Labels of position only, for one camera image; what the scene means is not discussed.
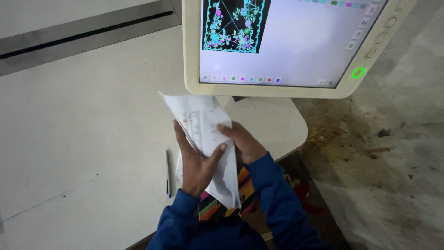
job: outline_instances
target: hand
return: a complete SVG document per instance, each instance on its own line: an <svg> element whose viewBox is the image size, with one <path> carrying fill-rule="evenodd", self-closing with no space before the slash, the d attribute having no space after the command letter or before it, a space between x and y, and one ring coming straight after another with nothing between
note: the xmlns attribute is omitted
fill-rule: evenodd
<svg viewBox="0 0 444 250"><path fill-rule="evenodd" d="M223 135L234 140L236 154L243 163L250 164L267 154L267 150L238 122L233 121L233 128L218 124L218 130Z"/></svg>
<svg viewBox="0 0 444 250"><path fill-rule="evenodd" d="M224 154L227 144L219 144L211 156L204 159L199 156L196 150L191 147L186 140L185 132L176 120L174 122L174 131L176 139L182 152L183 161L183 185L182 191L194 196L200 197L202 192L210 184L213 174L218 167L218 162Z"/></svg>

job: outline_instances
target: monitor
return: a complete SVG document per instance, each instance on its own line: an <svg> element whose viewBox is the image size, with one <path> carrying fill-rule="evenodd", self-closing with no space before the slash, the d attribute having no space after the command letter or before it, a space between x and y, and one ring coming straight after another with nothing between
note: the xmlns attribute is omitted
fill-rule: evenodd
<svg viewBox="0 0 444 250"><path fill-rule="evenodd" d="M196 94L344 98L415 0L182 1Z"/></svg>

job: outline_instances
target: white monitor frame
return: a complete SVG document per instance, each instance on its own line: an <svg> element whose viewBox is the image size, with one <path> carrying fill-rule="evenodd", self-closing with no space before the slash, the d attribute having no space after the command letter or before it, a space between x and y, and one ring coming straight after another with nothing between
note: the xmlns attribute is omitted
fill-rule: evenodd
<svg viewBox="0 0 444 250"><path fill-rule="evenodd" d="M229 85L199 83L201 0L182 0L182 35L185 86L191 93L199 95L297 97L341 99L349 96L376 59L382 53L393 34L404 21L417 0L388 0L362 46L357 51L344 76L335 89L307 88L294 86ZM377 44L376 38L386 38ZM352 74L356 69L365 69L359 78Z"/></svg>

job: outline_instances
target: blue sleeve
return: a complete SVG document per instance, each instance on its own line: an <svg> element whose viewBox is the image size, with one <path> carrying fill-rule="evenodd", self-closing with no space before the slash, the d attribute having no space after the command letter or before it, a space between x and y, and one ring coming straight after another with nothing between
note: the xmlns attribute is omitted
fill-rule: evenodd
<svg viewBox="0 0 444 250"><path fill-rule="evenodd" d="M186 249L199 221L196 213L199 202L200 198L192 197L179 189L173 204L163 210L157 232L147 250Z"/></svg>
<svg viewBox="0 0 444 250"><path fill-rule="evenodd" d="M284 170L270 153L246 166L253 180L255 193L261 199L274 244L279 249L326 250L295 192L284 179Z"/></svg>

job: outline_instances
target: green glowing ring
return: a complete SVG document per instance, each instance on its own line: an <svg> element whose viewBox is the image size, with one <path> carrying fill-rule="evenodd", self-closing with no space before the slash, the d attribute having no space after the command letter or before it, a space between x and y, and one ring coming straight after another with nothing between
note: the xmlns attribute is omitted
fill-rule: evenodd
<svg viewBox="0 0 444 250"><path fill-rule="evenodd" d="M359 76L355 76L355 73L356 73L356 71L358 71L358 70L362 70L361 71L361 74L359 74ZM364 71L365 71L365 69L364 68L357 68L354 72L353 72L353 78L359 78L359 77L361 77L362 76L362 74L364 74Z"/></svg>

